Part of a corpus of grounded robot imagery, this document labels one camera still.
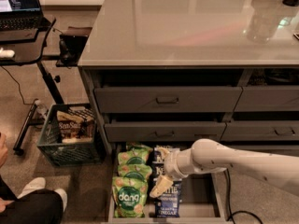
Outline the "person hand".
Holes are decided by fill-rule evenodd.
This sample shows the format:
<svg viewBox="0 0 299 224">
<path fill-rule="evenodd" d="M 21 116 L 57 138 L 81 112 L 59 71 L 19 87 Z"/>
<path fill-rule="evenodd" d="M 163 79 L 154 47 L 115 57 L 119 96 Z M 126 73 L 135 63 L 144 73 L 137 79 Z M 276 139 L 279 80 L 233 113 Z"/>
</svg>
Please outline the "person hand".
<svg viewBox="0 0 299 224">
<path fill-rule="evenodd" d="M 7 161 L 8 149 L 6 145 L 7 137 L 1 133 L 0 134 L 0 168 L 5 164 Z"/>
</svg>

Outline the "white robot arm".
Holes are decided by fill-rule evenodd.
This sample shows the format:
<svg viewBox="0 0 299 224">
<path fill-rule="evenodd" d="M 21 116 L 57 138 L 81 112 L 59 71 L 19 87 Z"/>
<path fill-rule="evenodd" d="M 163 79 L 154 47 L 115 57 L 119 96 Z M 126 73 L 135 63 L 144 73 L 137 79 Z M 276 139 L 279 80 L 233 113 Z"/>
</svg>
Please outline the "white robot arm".
<svg viewBox="0 0 299 224">
<path fill-rule="evenodd" d="M 149 196 L 160 197 L 176 180 L 232 168 L 295 196 L 299 195 L 299 158 L 241 150 L 211 139 L 199 139 L 185 150 L 164 150 L 164 174 L 160 175 Z"/>
</svg>

